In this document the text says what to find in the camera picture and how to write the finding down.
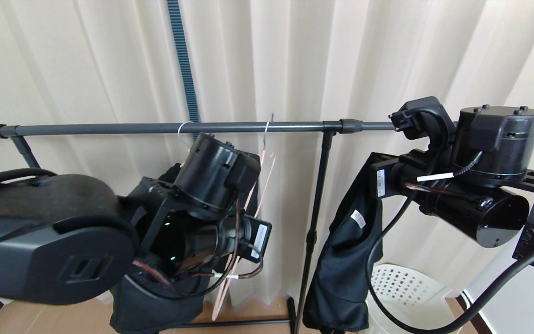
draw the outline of white plastic basket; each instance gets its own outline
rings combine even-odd
[[[379,264],[373,268],[372,285],[376,295],[400,321],[424,329],[439,328],[454,320],[445,296],[451,291],[419,271]],[[405,334],[378,308],[371,295],[366,299],[369,334]]]

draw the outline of garment rack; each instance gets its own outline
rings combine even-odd
[[[267,132],[322,132],[322,145],[320,161],[318,162],[318,175],[314,204],[310,218],[310,228],[306,234],[306,252],[298,310],[295,311],[294,300],[287,300],[288,318],[286,319],[260,319],[250,321],[214,321],[209,323],[189,323],[178,328],[261,325],[269,323],[289,323],[293,334],[299,333],[300,320],[305,306],[305,295],[310,273],[310,262],[316,243],[316,227],[320,202],[324,189],[324,177],[329,161],[329,151],[333,136],[351,134],[362,131],[394,130],[390,122],[363,122],[353,119],[339,121],[318,122],[270,122],[266,129],[265,122],[215,122],[215,123],[113,123],[113,124],[66,124],[66,125],[5,125],[0,124],[0,139],[11,139],[18,152],[30,167],[40,167],[36,157],[30,149],[25,137],[30,135],[131,135],[131,134],[166,134],[166,133],[262,133]]]

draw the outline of curtain fold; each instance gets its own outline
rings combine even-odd
[[[534,0],[182,0],[205,122],[387,121],[434,95],[454,120],[481,104],[534,108]],[[166,2],[0,1],[0,123],[184,122],[187,109]],[[260,153],[261,134],[218,134]],[[190,135],[182,138],[191,142]],[[321,134],[267,134],[276,165],[260,218],[273,223],[263,273],[235,281],[233,303],[297,296]],[[42,167],[86,173],[126,194],[183,161],[176,135],[28,137]],[[392,132],[337,135],[318,220],[318,256],[337,205],[370,152],[425,148]],[[0,171],[23,167],[0,140]],[[534,169],[534,156],[530,167]],[[267,175],[261,176],[261,188]],[[390,221],[403,199],[384,201]],[[461,290],[497,250],[481,249],[412,205],[383,262]],[[241,263],[240,272],[252,268]]]

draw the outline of brown tile floor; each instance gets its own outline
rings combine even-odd
[[[251,300],[244,307],[233,308],[229,302],[220,313],[218,321],[239,321],[264,319],[265,317],[287,317],[286,299],[276,298],[269,306]],[[449,300],[455,315],[462,313],[455,300]],[[203,313],[194,322],[211,319],[212,304],[205,303]],[[108,325],[112,304],[89,300],[70,306],[43,306],[27,302],[12,302],[0,311],[0,334],[114,334]],[[162,334],[282,334],[289,332],[288,324],[233,326],[221,328],[169,329]],[[317,334],[318,331],[303,328],[302,334]],[[460,334],[477,334],[468,323]]]

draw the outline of curtain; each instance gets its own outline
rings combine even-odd
[[[180,10],[205,122],[266,121],[272,112],[276,121],[387,121],[405,101],[429,95],[454,120],[461,108],[486,103],[534,108],[534,0],[181,0]],[[187,119],[165,1],[0,1],[0,123]],[[262,134],[216,137],[262,150]],[[263,273],[233,282],[233,303],[298,296],[321,137],[267,135],[276,163],[259,217],[273,232]],[[187,154],[176,135],[27,140],[42,167],[92,175],[117,194]],[[313,260],[369,153],[425,147],[392,131],[335,136]],[[23,166],[0,140],[0,171]],[[384,201],[385,222],[402,201]],[[496,252],[411,205],[384,240],[382,262],[462,290]]]

